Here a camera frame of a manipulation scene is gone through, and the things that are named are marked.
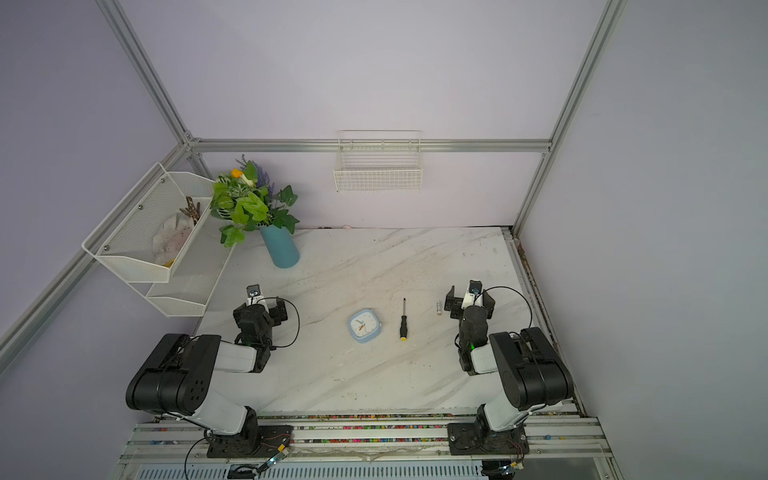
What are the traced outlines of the black yellow screwdriver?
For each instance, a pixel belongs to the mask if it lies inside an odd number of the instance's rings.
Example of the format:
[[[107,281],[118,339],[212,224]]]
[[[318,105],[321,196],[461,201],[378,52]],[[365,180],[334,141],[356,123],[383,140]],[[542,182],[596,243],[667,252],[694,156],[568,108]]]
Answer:
[[[406,341],[408,338],[408,323],[407,323],[407,299],[402,301],[402,315],[399,327],[399,336],[402,341]]]

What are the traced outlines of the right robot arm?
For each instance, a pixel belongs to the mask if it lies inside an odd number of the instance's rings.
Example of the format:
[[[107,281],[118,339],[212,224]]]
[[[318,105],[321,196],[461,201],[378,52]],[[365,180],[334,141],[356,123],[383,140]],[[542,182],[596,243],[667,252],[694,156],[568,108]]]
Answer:
[[[533,325],[518,332],[492,333],[495,300],[472,280],[463,296],[450,289],[444,310],[459,321],[454,339],[459,365],[470,376],[496,373],[502,392],[478,408],[473,428],[479,437],[521,429],[534,412],[574,396],[575,384],[564,361]]]

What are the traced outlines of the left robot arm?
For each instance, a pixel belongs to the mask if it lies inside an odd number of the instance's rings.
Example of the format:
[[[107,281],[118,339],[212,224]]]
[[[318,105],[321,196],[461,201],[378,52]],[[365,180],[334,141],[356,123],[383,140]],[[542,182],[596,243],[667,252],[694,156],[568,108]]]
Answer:
[[[215,373],[257,374],[279,348],[273,328],[288,320],[291,302],[277,296],[252,298],[233,311],[240,333],[230,342],[216,334],[164,335],[126,389],[132,410],[169,415],[223,437],[258,432],[253,408],[212,387]]]

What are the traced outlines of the teal vase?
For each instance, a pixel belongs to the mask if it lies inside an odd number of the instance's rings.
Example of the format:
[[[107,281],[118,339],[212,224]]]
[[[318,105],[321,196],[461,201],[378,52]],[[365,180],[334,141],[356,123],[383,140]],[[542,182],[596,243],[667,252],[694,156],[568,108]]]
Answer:
[[[261,227],[259,231],[272,262],[276,267],[288,269],[299,262],[299,250],[293,240],[292,234],[287,228],[278,228],[274,225],[270,225]]]

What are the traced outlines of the white cloth in shelf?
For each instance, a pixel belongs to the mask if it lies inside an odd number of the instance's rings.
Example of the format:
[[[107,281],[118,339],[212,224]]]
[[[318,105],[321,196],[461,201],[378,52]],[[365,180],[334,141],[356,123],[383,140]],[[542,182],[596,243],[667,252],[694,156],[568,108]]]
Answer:
[[[182,214],[168,217],[152,238],[154,262],[159,265],[171,265],[194,229],[192,218]]]

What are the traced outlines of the artificial green plant bouquet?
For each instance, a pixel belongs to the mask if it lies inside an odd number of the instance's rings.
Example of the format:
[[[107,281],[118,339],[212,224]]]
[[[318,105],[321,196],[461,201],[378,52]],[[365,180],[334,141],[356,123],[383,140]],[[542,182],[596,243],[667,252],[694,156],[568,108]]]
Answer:
[[[300,221],[290,209],[297,200],[291,185],[277,189],[263,167],[242,155],[213,184],[211,215],[225,222],[220,243],[231,248],[242,244],[247,233],[271,226],[294,234]]]

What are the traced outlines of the brown twigs in shelf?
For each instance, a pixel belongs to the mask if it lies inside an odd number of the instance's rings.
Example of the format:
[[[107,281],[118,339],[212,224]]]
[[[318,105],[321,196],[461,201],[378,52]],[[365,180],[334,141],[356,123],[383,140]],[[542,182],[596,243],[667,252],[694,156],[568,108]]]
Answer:
[[[179,212],[192,221],[193,225],[196,225],[201,219],[201,203],[195,202],[190,196],[185,197],[186,206],[179,209]]]

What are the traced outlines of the white two-tier mesh shelf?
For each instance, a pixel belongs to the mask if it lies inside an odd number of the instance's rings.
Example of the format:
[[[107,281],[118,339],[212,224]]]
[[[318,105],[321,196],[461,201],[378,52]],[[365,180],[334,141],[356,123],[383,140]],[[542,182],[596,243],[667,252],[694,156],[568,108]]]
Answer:
[[[94,260],[166,317],[202,317],[234,252],[220,243],[225,222],[211,215],[214,182],[155,164],[82,243]],[[154,262],[152,238],[186,206],[201,203],[201,219],[175,261]]]

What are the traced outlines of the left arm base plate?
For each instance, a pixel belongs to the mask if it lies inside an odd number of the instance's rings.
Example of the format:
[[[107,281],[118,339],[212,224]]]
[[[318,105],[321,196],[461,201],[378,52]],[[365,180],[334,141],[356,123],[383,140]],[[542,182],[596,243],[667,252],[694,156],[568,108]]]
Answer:
[[[212,459],[271,458],[288,448],[292,434],[290,425],[255,427],[231,436],[211,434],[207,438],[206,456]]]

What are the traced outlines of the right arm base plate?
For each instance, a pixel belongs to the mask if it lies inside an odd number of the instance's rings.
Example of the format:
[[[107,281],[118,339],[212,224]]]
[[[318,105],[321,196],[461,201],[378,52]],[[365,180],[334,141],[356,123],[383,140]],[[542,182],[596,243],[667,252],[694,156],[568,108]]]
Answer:
[[[502,432],[482,430],[474,423],[447,425],[449,450],[452,455],[510,455],[524,457],[530,451],[522,428]]]

